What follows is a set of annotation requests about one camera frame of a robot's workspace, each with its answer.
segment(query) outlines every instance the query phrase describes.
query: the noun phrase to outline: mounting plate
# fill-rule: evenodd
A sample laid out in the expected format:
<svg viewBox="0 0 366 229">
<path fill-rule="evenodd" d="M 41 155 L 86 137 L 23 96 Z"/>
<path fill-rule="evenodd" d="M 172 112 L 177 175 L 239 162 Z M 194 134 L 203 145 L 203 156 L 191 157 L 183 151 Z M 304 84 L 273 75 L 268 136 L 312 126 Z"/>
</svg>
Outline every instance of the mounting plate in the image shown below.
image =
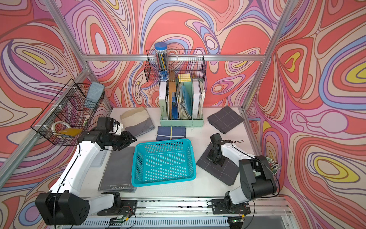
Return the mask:
<svg viewBox="0 0 366 229">
<path fill-rule="evenodd" d="M 132 212 L 135 214 L 136 204 L 137 200 L 122 200 L 120 206 L 104 209 L 102 211 L 97 212 L 97 215 L 125 215 L 130 212 L 130 209 L 127 206 L 130 206 Z"/>
<path fill-rule="evenodd" d="M 211 206 L 212 206 L 212 214 L 214 215 L 222 215 L 222 214 L 242 214 L 247 215 L 250 214 L 250 208 L 248 202 L 244 202 L 241 204 L 237 204 L 234 207 L 232 207 L 228 211 L 226 209 L 226 205 L 224 202 L 224 199 L 212 199 L 211 200 Z"/>
</svg>

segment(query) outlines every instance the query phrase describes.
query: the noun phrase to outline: blue plastic basket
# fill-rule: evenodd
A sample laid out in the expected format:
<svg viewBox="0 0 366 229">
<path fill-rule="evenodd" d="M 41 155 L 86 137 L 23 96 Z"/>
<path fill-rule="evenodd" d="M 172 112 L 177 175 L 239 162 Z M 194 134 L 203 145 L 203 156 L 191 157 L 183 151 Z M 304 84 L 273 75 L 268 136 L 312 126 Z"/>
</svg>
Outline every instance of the blue plastic basket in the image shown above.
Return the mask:
<svg viewBox="0 0 366 229">
<path fill-rule="evenodd" d="M 132 185 L 135 187 L 191 181 L 196 163 L 189 139 L 140 143 L 135 148 Z"/>
</svg>

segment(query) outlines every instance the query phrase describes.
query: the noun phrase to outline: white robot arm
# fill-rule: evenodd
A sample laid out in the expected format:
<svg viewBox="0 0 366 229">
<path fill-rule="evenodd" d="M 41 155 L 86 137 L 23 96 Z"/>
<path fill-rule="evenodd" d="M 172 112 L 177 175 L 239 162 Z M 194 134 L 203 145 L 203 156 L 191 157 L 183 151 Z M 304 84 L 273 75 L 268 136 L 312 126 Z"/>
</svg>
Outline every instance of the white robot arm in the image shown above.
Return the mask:
<svg viewBox="0 0 366 229">
<path fill-rule="evenodd" d="M 36 207 L 47 225 L 80 225 L 88 215 L 111 208 L 118 201 L 114 194 L 88 199 L 81 199 L 79 195 L 90 165 L 105 146 L 120 150 L 136 141 L 122 129 L 123 125 L 113 118 L 99 117 L 95 128 L 82 133 L 76 151 L 60 178 L 48 193 L 41 193 L 36 198 Z"/>
<path fill-rule="evenodd" d="M 207 159 L 222 166 L 224 157 L 227 157 L 239 167 L 240 187 L 226 193 L 227 209 L 276 192 L 273 173 L 264 156 L 248 154 L 238 149 L 231 140 L 222 140 L 220 134 L 213 134 L 210 138 L 213 148 Z"/>
</svg>

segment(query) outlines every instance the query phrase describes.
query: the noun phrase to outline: wall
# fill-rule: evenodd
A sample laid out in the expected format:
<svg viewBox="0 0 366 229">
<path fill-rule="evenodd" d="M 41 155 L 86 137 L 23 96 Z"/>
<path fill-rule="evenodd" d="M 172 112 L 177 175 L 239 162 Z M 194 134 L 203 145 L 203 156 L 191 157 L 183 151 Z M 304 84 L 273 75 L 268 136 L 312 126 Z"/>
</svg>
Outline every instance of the wall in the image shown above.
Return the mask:
<svg viewBox="0 0 366 229">
<path fill-rule="evenodd" d="M 0 1 L 0 22 L 2 165 L 39 113 L 81 67 L 42 1 Z M 98 115 L 105 113 L 103 104 Z M 0 189 L 0 229 L 45 228 L 34 200 L 55 183 L 74 150 L 53 146 L 43 138 L 38 141 Z"/>
<path fill-rule="evenodd" d="M 0 166 L 81 70 L 45 9 L 38 0 L 0 3 Z"/>
<path fill-rule="evenodd" d="M 366 2 L 300 0 L 246 107 L 300 228 L 366 228 Z"/>
<path fill-rule="evenodd" d="M 160 41 L 167 42 L 168 48 L 203 48 L 207 54 L 264 54 L 285 2 L 66 0 L 57 4 L 84 54 L 146 54 Z M 158 84 L 144 81 L 144 62 L 89 64 L 106 85 L 114 107 L 158 105 Z M 204 105 L 240 106 L 258 65 L 209 62 Z"/>
</svg>

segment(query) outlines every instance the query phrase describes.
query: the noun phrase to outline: white tabletop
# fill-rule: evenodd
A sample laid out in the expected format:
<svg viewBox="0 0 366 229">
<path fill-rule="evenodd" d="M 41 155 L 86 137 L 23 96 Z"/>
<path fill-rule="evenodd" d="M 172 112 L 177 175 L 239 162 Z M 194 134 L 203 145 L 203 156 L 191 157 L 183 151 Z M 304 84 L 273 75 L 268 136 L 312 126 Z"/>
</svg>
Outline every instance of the white tabletop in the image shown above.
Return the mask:
<svg viewBox="0 0 366 229">
<path fill-rule="evenodd" d="M 221 108 L 204 108 L 203 116 L 205 119 L 202 128 L 187 128 L 186 138 L 191 140 L 194 151 L 195 161 L 201 157 L 207 146 L 210 144 L 210 136 L 219 131 L 208 123 L 207 117 L 213 113 L 216 113 Z M 131 110 L 131 108 L 115 108 L 112 110 L 110 117 L 120 121 L 119 116 L 125 111 Z M 239 114 L 238 108 L 233 108 L 235 112 Z M 154 123 L 155 129 L 137 137 L 137 141 L 131 144 L 136 146 L 139 143 L 156 141 L 157 127 L 160 126 L 160 109 L 159 108 L 147 108 L 147 111 Z M 245 130 L 244 124 L 241 123 L 234 129 L 230 130 L 227 134 L 221 134 L 223 140 L 239 141 L 242 143 L 236 143 L 237 147 L 246 151 L 249 154 L 254 154 L 250 145 L 250 141 Z M 98 186 L 102 179 L 104 168 L 107 164 L 110 152 L 107 153 L 104 162 L 101 167 L 91 167 L 83 182 L 80 197 L 94 197 L 99 195 Z M 135 193 L 121 192 L 121 197 L 215 197 L 224 196 L 227 191 L 231 191 L 240 185 L 240 178 L 237 176 L 234 185 L 228 186 L 213 177 L 211 174 L 197 166 L 197 177 L 192 181 L 178 182 L 172 184 L 152 185 L 145 187 L 138 187 Z"/>
</svg>

